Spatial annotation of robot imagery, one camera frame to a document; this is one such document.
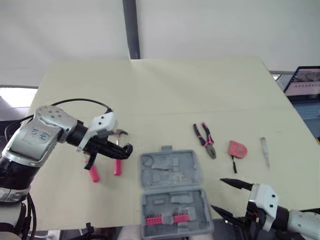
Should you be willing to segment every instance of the pink handle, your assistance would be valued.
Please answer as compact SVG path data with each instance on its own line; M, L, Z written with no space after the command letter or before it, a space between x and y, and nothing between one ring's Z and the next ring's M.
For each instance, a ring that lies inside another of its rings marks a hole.
M122 170L121 170L121 159L116 159L114 160L114 175L115 176L119 176L121 175L122 173Z
M98 174L98 171L97 171L97 168L95 165L93 165L91 167L91 169L89 170L89 174L90 174L90 177L92 179L93 182L99 182L100 181L100 177L99 177L99 174Z

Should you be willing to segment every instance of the gray tool case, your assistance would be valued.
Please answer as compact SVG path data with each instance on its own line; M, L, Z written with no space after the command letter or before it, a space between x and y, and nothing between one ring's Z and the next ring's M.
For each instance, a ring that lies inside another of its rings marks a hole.
M158 240L214 231L202 174L193 150L145 153L140 158L142 195L141 233L144 240Z

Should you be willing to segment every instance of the table surface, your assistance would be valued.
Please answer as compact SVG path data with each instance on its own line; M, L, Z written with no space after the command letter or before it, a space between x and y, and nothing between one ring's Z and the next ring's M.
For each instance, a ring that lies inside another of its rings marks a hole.
M84 170L74 146L58 144L31 184L39 230L140 224L139 159L163 145L194 150L208 202L236 216L245 214L249 192L219 181L237 178L270 184L288 209L317 208L320 203L320 148L263 62L255 57L143 59L57 62L40 84L31 109L70 98L110 105L118 127L129 132L134 151L114 176L114 161L98 155L101 181ZM60 106L87 126L104 109L89 102ZM210 159L192 125L209 126L217 159ZM265 137L271 168L260 138ZM230 140L248 154L236 159ZM214 211L213 218L219 218Z

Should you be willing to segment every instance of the screwdriver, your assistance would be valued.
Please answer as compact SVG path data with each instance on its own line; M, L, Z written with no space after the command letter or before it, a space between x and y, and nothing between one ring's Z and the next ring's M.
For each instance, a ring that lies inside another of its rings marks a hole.
M260 141L261 141L261 146L262 146L262 152L263 152L264 159L266 161L267 166L270 168L269 150L268 150L268 147L267 147L266 138L265 137L261 137Z

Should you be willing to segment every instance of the white backdrop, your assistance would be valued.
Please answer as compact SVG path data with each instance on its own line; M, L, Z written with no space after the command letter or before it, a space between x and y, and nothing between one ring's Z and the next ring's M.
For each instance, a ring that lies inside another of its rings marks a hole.
M122 1L0 1L0 85L38 86L55 60L110 58L128 58Z
M320 65L320 0L137 0L141 58L258 56Z

